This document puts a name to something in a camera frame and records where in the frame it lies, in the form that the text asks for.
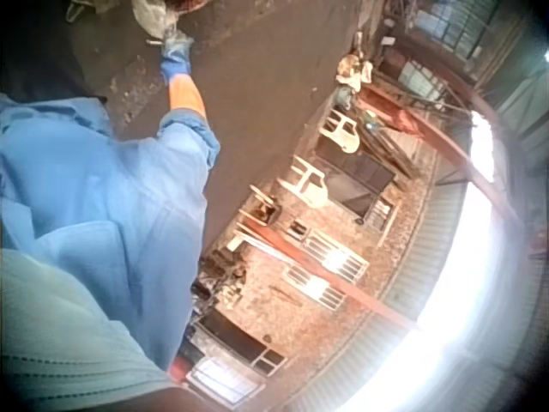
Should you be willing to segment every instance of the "barred window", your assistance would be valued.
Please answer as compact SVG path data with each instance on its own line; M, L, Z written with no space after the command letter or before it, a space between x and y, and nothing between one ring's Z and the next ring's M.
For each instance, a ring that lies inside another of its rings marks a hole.
M301 248L326 269L349 283L355 283L368 268L368 262L363 258L318 230L311 230ZM329 282L323 278L314 276L298 266L290 266L282 277L302 293L332 311L336 310L345 299L342 291L330 286Z

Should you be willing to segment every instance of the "dark floor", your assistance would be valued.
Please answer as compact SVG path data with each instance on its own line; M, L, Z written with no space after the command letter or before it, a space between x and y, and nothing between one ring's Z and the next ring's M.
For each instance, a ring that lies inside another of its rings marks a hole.
M206 194L204 245L225 228L248 185L287 163L305 123L334 89L361 0L212 0L181 19L196 39L193 77L221 154ZM168 111L159 49L127 3L85 15L71 41L89 84L109 98L121 138L153 135Z

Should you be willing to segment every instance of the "red object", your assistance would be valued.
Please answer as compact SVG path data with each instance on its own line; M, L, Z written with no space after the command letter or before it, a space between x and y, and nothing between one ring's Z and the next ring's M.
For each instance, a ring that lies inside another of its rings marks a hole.
M507 199L497 191L484 175L474 167L473 162L452 139L442 132L437 126L431 124L420 115L406 111L402 103L385 93L380 87L373 84L365 84L359 92L359 101L363 105L371 106L372 110L378 113L378 116L390 118L396 126L398 112L405 111L415 123L419 130L418 136L434 148L440 155L446 158L458 170L465 173L467 180L471 181L479 190L490 200L492 206L503 217L510 219L517 227L522 223L515 210L511 207Z
M395 119L396 127L408 135L418 135L418 123L406 110L399 110Z
M181 384L185 381L185 376L190 372L190 369L192 367L190 367L190 363L187 360L181 356L176 356L168 370L168 375L170 375L170 378L176 384Z

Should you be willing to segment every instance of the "blue glove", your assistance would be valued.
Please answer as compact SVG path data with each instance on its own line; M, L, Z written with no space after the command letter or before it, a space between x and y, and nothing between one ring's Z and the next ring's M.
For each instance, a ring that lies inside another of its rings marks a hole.
M166 32L160 69L166 82L175 75L190 75L190 47L194 40L181 30Z

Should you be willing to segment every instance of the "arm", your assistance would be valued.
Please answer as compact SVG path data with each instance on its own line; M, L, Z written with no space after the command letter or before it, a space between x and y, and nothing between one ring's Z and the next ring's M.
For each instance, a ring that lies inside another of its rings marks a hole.
M175 75L169 84L170 109L191 109L206 118L202 96L189 75Z

